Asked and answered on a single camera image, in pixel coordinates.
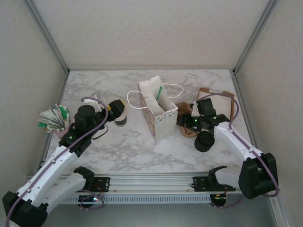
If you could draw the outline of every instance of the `marble surface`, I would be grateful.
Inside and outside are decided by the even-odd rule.
[[[163,83],[176,83],[184,87],[184,93],[172,99],[175,103],[193,102],[200,87],[235,94],[228,70],[72,71],[62,103],[75,114],[82,105],[80,99],[94,92],[101,93],[105,104],[120,98],[125,100],[128,91],[137,90],[139,81],[156,75],[161,77]],[[177,87],[167,87],[167,91],[171,96],[179,93]],[[130,101],[140,106],[136,93],[130,95]],[[126,105],[126,126],[117,127],[114,122],[108,122],[108,133],[93,140],[64,174],[70,174],[78,166],[87,167],[96,174],[200,172],[222,165],[240,166],[236,157],[220,141],[216,141],[208,152],[201,153],[194,147],[195,138],[183,137],[177,126],[173,136],[156,143],[141,110]],[[234,121],[234,127],[249,140],[241,112]],[[54,152],[58,141],[53,136],[47,158]]]

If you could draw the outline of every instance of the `paper bag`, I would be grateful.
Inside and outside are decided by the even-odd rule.
[[[142,109],[143,116],[155,141],[162,140],[174,134],[178,108],[170,98],[178,97],[183,92],[181,85],[167,84],[182,87],[182,92],[179,95],[169,97],[164,85],[166,84],[162,83],[159,76],[138,83],[141,108],[135,108]]]

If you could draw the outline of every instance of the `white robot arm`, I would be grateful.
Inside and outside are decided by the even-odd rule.
[[[224,114],[216,114],[210,96],[220,95],[231,98],[237,105],[236,100],[225,94],[211,94],[192,105],[192,114],[182,114],[177,118],[177,124],[190,128],[198,134],[195,140],[195,148],[200,152],[207,152],[215,140],[222,141],[229,150],[242,163],[239,169],[221,166],[210,170],[208,178],[210,182],[217,186],[229,185],[240,188],[243,195],[248,199],[266,194],[276,190],[273,196],[278,194],[278,177],[276,170],[276,160],[270,153],[264,154],[256,147],[245,140],[232,126],[232,121]]]
[[[64,182],[55,186],[54,183],[63,170],[75,162],[91,144],[95,133],[103,129],[106,122],[121,116],[125,106],[121,100],[115,100],[106,107],[95,98],[86,97],[82,101],[86,99],[99,102],[104,110],[95,112],[91,105],[81,106],[75,114],[75,123],[64,134],[52,157],[16,193],[5,194],[2,201],[7,214],[6,227],[41,227],[47,215],[66,197],[79,190],[92,188],[94,173],[82,166],[76,168]]]

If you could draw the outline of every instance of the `small cup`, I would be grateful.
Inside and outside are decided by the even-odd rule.
[[[119,127],[123,127],[126,125],[127,122],[127,116],[126,116],[126,107],[124,108],[122,114],[120,117],[116,118],[114,120],[115,124]]]

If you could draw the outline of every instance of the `bag handle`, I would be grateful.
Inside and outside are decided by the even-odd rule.
[[[139,92],[139,93],[141,93],[141,94],[143,95],[143,93],[142,93],[141,91],[129,91],[129,92],[127,93],[127,96],[126,96],[126,99],[127,99],[128,104],[129,104],[132,108],[138,109],[138,110],[148,108],[148,106],[145,106],[145,107],[134,107],[134,106],[132,106],[132,105],[130,104],[130,102],[129,102],[129,99],[128,99],[129,93],[132,93],[132,92]]]
[[[182,91],[181,91],[181,93],[180,94],[178,94],[177,96],[174,96],[174,97],[169,97],[169,98],[177,98],[178,96],[180,96],[182,93],[183,93],[183,91],[184,91],[184,88],[183,88],[183,86],[182,85],[180,85],[180,84],[168,84],[168,83],[163,83],[163,85],[172,85],[172,86],[179,86],[179,87],[181,87],[182,88]]]

